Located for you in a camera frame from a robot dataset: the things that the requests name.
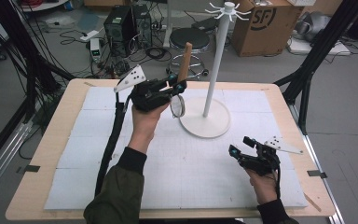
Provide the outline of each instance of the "black stool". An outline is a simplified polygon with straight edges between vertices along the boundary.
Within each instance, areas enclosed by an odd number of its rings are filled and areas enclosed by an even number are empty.
[[[200,75],[208,76],[209,71],[205,69],[203,61],[194,56],[193,53],[199,53],[205,51],[209,46],[209,36],[202,30],[195,28],[181,28],[172,31],[170,35],[170,46],[173,49],[177,49],[181,52],[185,50],[186,42],[193,45],[191,50],[191,59],[188,71],[192,74],[188,77],[196,77],[200,80]],[[167,68],[167,74],[179,73],[180,62],[182,61],[183,54],[173,57]]]

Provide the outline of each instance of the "person's right arm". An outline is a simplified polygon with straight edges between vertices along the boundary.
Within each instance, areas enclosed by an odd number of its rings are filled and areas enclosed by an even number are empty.
[[[287,216],[281,199],[278,199],[275,191],[273,175],[260,176],[252,170],[245,170],[251,177],[251,185],[255,189],[257,206],[263,224],[298,224],[297,221]]]

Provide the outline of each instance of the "wooden stick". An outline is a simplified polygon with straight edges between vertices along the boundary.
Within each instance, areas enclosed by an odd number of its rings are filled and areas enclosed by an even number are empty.
[[[190,58],[191,58],[191,50],[192,49],[193,49],[193,45],[187,42],[186,46],[185,46],[185,52],[183,53],[183,59],[180,64],[178,82],[181,82],[187,78],[188,67],[190,66]]]

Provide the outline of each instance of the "floor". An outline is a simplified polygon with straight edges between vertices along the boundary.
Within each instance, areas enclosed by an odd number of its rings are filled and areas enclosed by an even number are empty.
[[[76,21],[81,21],[88,13],[87,10],[75,10],[70,15]],[[98,19],[92,29],[98,29],[102,23],[103,19]],[[52,54],[70,72],[84,69],[89,71],[90,53],[84,44],[61,45],[61,32],[63,31],[44,33]],[[218,81],[272,83],[296,71],[305,57],[285,50],[283,54],[275,57],[240,58],[235,50],[228,46],[225,48]],[[212,51],[203,54],[202,59],[206,66],[212,69]],[[165,62],[143,63],[143,69],[150,77],[165,76],[165,68]],[[201,78],[202,81],[208,79],[209,77]],[[23,97],[24,93],[11,61],[0,61],[0,131],[20,106]],[[321,64],[312,80],[307,129],[345,223],[358,223],[358,54],[336,57],[332,63]],[[41,133],[37,132],[24,144],[22,154],[32,157],[40,139]],[[0,178],[0,224],[84,223],[81,220],[6,220],[6,209],[21,182],[21,169],[28,163],[29,161],[16,156]],[[298,220],[300,223],[309,224],[328,223],[325,218],[304,217]],[[258,219],[249,219],[246,222],[261,223]]]

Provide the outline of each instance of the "sleeve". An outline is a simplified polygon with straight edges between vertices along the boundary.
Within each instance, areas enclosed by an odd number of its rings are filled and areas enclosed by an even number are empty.
[[[298,224],[297,221],[287,216],[281,199],[257,206],[263,224]]]
[[[88,224],[137,224],[144,191],[146,155],[129,147],[103,181],[101,193],[87,205]]]

